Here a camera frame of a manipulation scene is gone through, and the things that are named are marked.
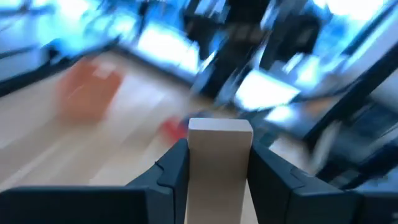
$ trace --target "wooden floor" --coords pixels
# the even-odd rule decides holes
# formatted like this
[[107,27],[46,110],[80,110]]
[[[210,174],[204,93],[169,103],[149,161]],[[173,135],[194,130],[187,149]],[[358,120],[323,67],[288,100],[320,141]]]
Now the wooden floor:
[[[126,77],[109,116],[100,124],[56,118],[58,74],[0,99],[0,190],[20,185],[124,185],[170,147],[158,132],[169,116],[208,108],[187,86],[113,54],[99,60],[125,67]],[[216,112],[231,118],[232,113]],[[256,223],[246,190],[242,223]]]

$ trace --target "orange box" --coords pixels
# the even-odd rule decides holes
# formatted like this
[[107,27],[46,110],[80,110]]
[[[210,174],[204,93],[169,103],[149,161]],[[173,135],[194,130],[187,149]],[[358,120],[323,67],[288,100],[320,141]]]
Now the orange box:
[[60,116],[74,121],[103,119],[122,77],[119,71],[107,73],[91,59],[81,59],[58,83]]

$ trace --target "red object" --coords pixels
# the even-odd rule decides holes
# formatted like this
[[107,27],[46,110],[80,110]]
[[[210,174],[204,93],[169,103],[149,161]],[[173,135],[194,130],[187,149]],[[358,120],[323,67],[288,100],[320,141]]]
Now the red object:
[[101,73],[91,59],[83,58],[58,83],[60,116],[69,120],[99,121],[114,98],[121,82],[119,70]]
[[160,125],[160,130],[167,135],[172,144],[187,137],[187,129],[180,125],[180,120],[177,117],[171,117],[163,122]]

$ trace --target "wall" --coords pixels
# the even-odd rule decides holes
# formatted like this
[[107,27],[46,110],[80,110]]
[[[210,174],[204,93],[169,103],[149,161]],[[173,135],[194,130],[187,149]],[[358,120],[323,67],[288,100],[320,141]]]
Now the wall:
[[[343,84],[346,85],[358,78],[397,42],[398,6],[347,61],[341,73]],[[374,90],[371,96],[398,112],[398,70]]]

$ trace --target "beige block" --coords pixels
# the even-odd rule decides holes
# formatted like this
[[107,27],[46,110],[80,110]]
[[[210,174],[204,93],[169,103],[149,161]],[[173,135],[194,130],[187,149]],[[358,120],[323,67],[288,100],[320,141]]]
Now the beige block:
[[246,120],[190,120],[188,224],[240,223],[252,136]]

